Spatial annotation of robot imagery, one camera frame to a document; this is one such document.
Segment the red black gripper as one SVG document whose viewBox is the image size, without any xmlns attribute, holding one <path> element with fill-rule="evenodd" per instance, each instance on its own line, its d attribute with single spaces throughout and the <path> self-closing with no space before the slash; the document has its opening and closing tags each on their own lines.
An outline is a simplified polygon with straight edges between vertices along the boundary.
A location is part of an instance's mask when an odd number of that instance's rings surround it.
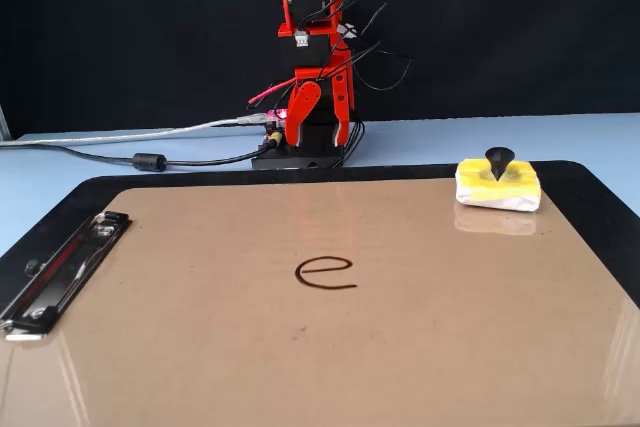
<svg viewBox="0 0 640 427">
<path fill-rule="evenodd" d="M 344 146 L 349 137 L 353 82 L 351 51 L 346 44 L 347 31 L 341 24 L 305 27 L 283 22 L 278 38 L 285 65 L 291 78 L 286 83 L 305 80 L 332 79 L 332 98 L 337 124 L 333 134 L 335 147 Z M 290 97 L 285 122 L 285 137 L 290 146 L 298 147 L 301 127 L 321 97 L 321 87 L 315 81 L 295 85 Z"/>
</svg>

